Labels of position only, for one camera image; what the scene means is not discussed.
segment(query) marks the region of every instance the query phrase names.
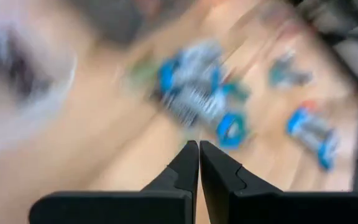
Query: wooden surface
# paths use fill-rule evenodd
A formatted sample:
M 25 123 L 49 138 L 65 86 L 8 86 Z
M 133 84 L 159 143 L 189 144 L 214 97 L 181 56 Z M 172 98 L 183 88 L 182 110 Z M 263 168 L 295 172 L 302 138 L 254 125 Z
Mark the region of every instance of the wooden surface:
M 0 150 L 0 223 L 23 223 L 32 203 L 56 190 L 140 190 L 156 177 L 180 150 L 183 129 L 126 88 L 125 68 L 150 49 L 164 58 L 206 37 L 221 41 L 230 55 L 225 66 L 235 68 L 252 90 L 244 108 L 252 138 L 229 155 L 282 190 L 350 190 L 358 144 L 358 92 L 352 83 L 305 27 L 294 37 L 280 37 L 283 27 L 263 26 L 266 1 L 222 2 L 199 1 L 127 51 L 95 44 L 97 33 L 65 6 L 33 3 L 26 16 L 47 40 L 77 51 L 78 69 L 59 114 L 30 139 Z M 273 90 L 267 72 L 288 50 L 296 52 L 297 68 L 313 72 L 313 82 Z M 285 135 L 288 117 L 305 99 L 316 100 L 337 127 L 340 144 L 330 173 Z M 213 136 L 202 133 L 200 139 Z M 199 187 L 197 223 L 209 223 Z

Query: blurry object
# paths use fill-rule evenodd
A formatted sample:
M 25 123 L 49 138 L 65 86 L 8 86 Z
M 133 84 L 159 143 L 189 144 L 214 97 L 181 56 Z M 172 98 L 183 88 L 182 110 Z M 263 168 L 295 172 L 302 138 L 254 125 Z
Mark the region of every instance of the blurry object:
M 69 0 L 109 40 L 129 45 L 181 15 L 195 0 Z
M 185 127 L 199 121 L 214 130 L 221 146 L 237 148 L 248 130 L 245 116 L 233 111 L 228 97 L 245 102 L 247 93 L 239 83 L 223 83 L 222 51 L 215 40 L 180 50 L 163 63 L 156 95 Z
M 278 88 L 289 88 L 308 84 L 312 75 L 310 73 L 296 72 L 291 69 L 294 54 L 286 54 L 273 64 L 270 69 L 270 85 Z
M 18 20 L 0 22 L 0 148 L 35 133 L 73 82 L 75 55 L 37 34 Z
M 215 40 L 198 43 L 166 60 L 160 70 L 163 93 L 191 82 L 204 83 L 211 91 L 223 82 L 221 75 L 222 48 Z
M 223 85 L 223 91 L 233 97 L 235 100 L 245 103 L 249 96 L 250 90 L 248 86 L 242 85 L 239 81 L 231 81 Z
M 303 105 L 307 107 L 299 107 L 288 120 L 287 133 L 312 150 L 324 169 L 332 169 L 337 146 L 335 130 L 309 107 L 309 103 Z
M 133 87 L 153 85 L 157 81 L 160 65 L 153 58 L 138 61 L 130 70 L 129 78 Z
M 358 0 L 292 0 L 358 85 Z

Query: blue plastic part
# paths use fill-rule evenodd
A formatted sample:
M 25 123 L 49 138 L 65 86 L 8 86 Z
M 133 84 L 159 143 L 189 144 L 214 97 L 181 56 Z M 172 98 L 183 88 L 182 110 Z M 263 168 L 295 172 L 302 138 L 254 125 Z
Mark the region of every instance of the blue plastic part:
M 173 69 L 176 60 L 167 60 L 160 69 L 160 91 L 165 94 L 173 88 Z
M 236 92 L 236 84 L 234 83 L 227 83 L 222 86 L 222 91 L 225 95 L 233 94 Z
M 318 160 L 321 166 L 326 169 L 330 170 L 334 167 L 334 157 L 325 155 L 332 154 L 333 152 L 327 152 L 327 151 L 334 151 L 336 149 L 336 140 L 334 137 L 334 132 L 332 132 L 329 137 L 325 140 L 325 142 L 322 143 L 319 151 L 318 151 Z
M 229 138 L 227 136 L 227 132 L 234 123 L 238 124 L 239 132 L 233 138 Z M 245 126 L 245 119 L 240 114 L 226 114 L 216 129 L 216 134 L 218 136 L 220 145 L 223 147 L 239 147 L 246 138 L 247 133 Z
M 287 123 L 287 133 L 292 135 L 295 128 L 302 123 L 308 116 L 307 110 L 304 108 L 297 109 Z

